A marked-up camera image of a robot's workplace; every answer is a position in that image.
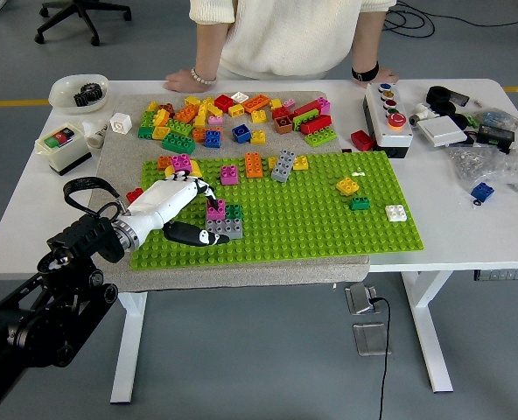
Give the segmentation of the person's right hand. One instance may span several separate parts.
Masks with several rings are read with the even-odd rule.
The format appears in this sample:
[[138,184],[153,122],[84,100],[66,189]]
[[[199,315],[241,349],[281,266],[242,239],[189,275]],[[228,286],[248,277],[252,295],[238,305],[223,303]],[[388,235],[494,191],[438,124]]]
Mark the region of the person's right hand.
[[215,84],[215,80],[204,80],[200,76],[194,77],[188,69],[179,70],[165,77],[164,88],[179,93],[204,93]]

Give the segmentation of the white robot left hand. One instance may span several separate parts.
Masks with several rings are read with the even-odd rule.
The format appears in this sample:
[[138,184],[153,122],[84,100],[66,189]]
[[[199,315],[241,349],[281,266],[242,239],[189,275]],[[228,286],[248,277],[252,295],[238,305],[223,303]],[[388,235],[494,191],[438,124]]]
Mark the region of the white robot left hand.
[[155,229],[161,229],[166,239],[185,245],[204,247],[229,242],[229,237],[224,234],[211,233],[174,220],[199,194],[205,195],[213,208],[218,207],[214,189],[188,171],[156,181],[129,206],[126,214],[118,216],[114,222],[123,248],[127,251],[140,248],[150,231]]

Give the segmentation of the person's left hand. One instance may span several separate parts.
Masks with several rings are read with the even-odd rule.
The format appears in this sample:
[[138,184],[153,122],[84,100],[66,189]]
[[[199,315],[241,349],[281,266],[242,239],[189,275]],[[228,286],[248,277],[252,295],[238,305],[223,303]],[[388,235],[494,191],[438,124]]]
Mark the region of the person's left hand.
[[381,66],[379,68],[378,74],[372,79],[368,81],[360,81],[360,80],[353,80],[357,85],[361,87],[366,87],[368,83],[374,83],[374,84],[381,84],[381,83],[388,83],[393,84],[397,83],[399,81],[399,76],[390,68],[387,68],[385,66]]

